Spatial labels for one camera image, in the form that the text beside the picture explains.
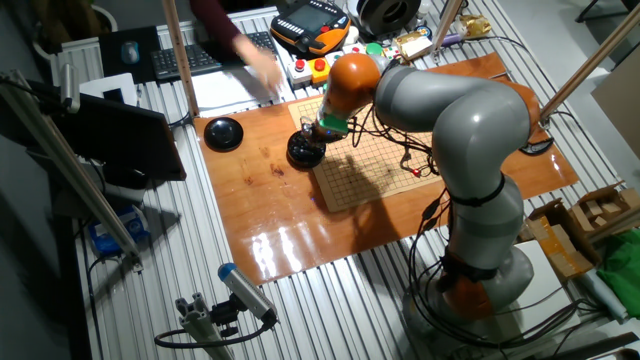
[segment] tape roll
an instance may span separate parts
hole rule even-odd
[[[360,0],[360,25],[371,35],[398,31],[418,12],[420,0]]]

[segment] person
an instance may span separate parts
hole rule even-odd
[[[233,51],[259,75],[262,84],[272,92],[282,81],[282,73],[273,54],[259,50],[248,37],[240,33],[227,17],[218,0],[189,0],[191,11],[213,36],[228,51]]]

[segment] button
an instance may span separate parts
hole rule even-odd
[[[367,45],[367,55],[380,55],[382,54],[382,46],[376,43]]]
[[[304,71],[304,60],[296,61],[296,71],[303,72]]]
[[[322,59],[318,59],[316,60],[315,64],[313,65],[313,67],[316,69],[316,71],[324,71],[324,67],[327,64],[324,62],[324,60]]]

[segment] red sleeve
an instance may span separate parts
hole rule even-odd
[[[218,0],[189,0],[191,11],[200,20],[209,36],[219,41],[222,46],[233,51],[232,40],[240,30],[227,17]]]

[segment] person's hand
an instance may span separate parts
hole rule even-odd
[[[277,94],[278,86],[282,82],[282,73],[273,54],[270,51],[258,50],[244,35],[236,36],[233,45],[240,58],[256,71],[262,85]]]
[[[257,73],[260,82],[265,88],[274,94],[278,93],[278,87],[282,82],[282,73],[276,63],[276,59],[270,51],[258,51],[254,58],[247,59]]]

